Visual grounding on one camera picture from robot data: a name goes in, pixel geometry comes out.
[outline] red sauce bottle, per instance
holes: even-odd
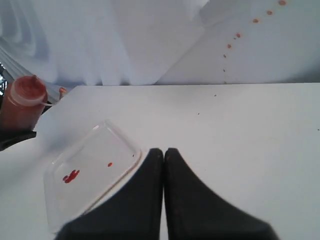
[[[16,79],[4,92],[0,111],[0,130],[32,131],[48,99],[46,86],[37,76]]]

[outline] clear plastic tray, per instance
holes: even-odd
[[[133,170],[141,150],[109,121],[95,126],[67,148],[44,173],[44,192],[49,230],[92,209]]]

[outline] red stain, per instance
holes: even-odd
[[[285,5],[287,4],[287,2],[284,1],[284,0],[280,0],[280,1],[278,1],[278,4],[279,4],[280,6],[285,6]]]
[[[77,177],[77,175],[80,173],[80,170],[76,171],[73,170],[70,175],[66,175],[62,178],[62,180],[64,181],[65,184],[70,183],[73,179],[75,179]]]

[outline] white table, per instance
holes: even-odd
[[[43,172],[104,119],[145,151],[178,148],[210,188],[282,240],[319,239],[319,103],[317,83],[76,87],[41,117],[35,139],[0,152],[0,239],[54,238]]]

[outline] black object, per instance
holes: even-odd
[[[170,240],[278,240],[268,223],[211,191],[174,148],[164,158],[164,200]]]
[[[163,153],[151,149],[144,163],[113,197],[67,223],[56,240],[157,240],[163,196]]]
[[[0,131],[0,152],[11,147],[14,144],[20,143],[27,139],[33,139],[36,136],[36,131]]]

